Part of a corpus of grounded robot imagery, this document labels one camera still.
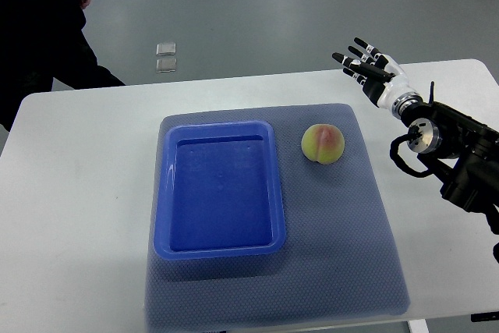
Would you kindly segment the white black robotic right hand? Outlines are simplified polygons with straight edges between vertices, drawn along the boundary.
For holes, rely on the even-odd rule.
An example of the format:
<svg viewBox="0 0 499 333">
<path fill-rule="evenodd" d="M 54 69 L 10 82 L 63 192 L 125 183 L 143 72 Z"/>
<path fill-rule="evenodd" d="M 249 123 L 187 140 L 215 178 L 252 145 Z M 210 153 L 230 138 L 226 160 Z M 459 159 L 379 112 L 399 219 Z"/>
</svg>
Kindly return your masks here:
<svg viewBox="0 0 499 333">
<path fill-rule="evenodd" d="M 343 66 L 344 74 L 362 87 L 372 104 L 401 119 L 410 105 L 423 101 L 410 87 L 406 72 L 390 55 L 358 37 L 354 42 L 357 47 L 348 47 L 353 57 L 334 52 L 332 58 Z"/>
</svg>

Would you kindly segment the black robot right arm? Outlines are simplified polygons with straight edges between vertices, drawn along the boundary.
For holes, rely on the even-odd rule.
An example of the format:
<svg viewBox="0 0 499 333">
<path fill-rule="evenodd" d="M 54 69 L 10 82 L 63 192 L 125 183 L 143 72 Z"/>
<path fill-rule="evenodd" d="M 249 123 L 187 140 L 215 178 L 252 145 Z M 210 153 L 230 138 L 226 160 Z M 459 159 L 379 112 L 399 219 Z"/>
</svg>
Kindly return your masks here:
<svg viewBox="0 0 499 333">
<path fill-rule="evenodd" d="M 413 94 L 395 110 L 408 131 L 391 142 L 390 158 L 416 178 L 435 175 L 441 197 L 483 214 L 498 234 L 498 131 L 448 105 Z"/>
</svg>

